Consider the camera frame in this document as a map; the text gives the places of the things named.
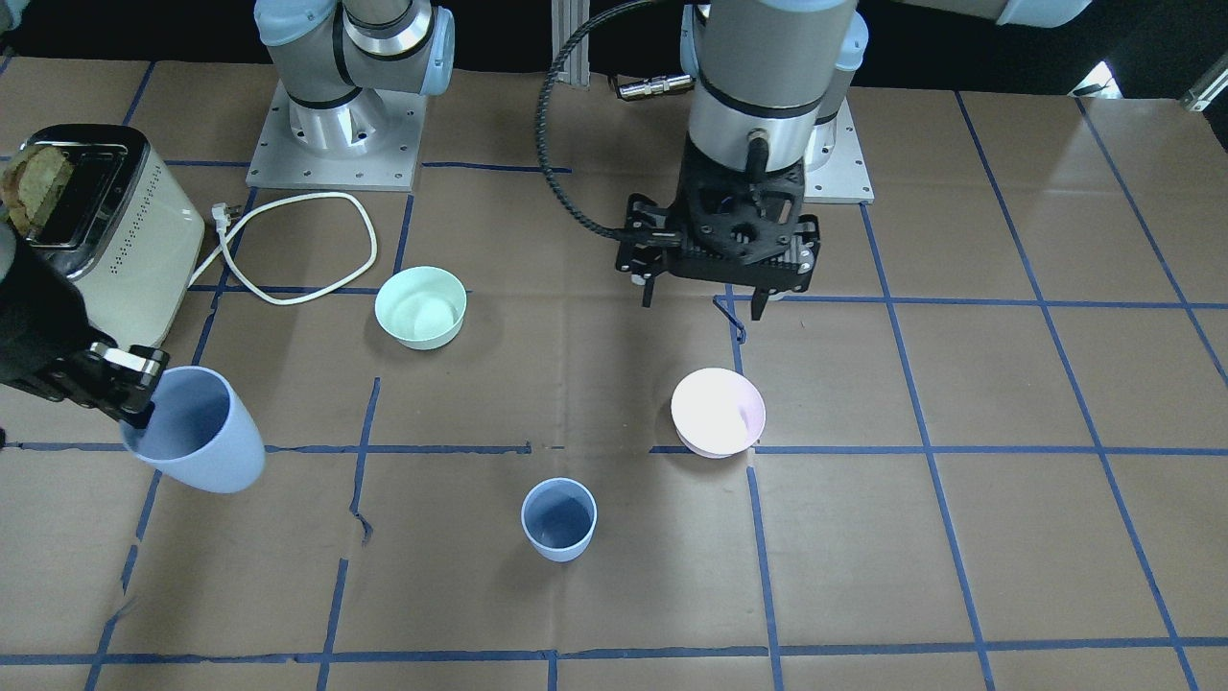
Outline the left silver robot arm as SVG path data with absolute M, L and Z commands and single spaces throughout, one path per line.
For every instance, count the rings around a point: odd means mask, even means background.
M 752 319 L 772 295 L 810 288 L 820 250 L 803 214 L 806 156 L 833 129 L 862 65 L 868 28 L 853 1 L 716 1 L 684 14 L 693 76 L 686 139 L 668 206 L 628 198 L 615 268 L 656 280 L 753 290 Z

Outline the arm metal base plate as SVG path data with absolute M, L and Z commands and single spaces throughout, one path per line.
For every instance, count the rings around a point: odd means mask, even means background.
M 311 109 L 273 92 L 246 183 L 282 191 L 413 191 L 427 97 L 363 90 Z
M 840 99 L 824 101 L 804 153 L 804 201 L 822 204 L 874 203 L 876 193 L 865 166 L 860 136 L 847 104 L 849 87 Z

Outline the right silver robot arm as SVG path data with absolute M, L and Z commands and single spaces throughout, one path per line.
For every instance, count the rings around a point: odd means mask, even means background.
M 409 191 L 456 18 L 429 1 L 259 1 L 279 72 L 246 180 Z M 205 230 L 149 137 L 61 124 L 2 174 L 2 384 L 142 428 Z

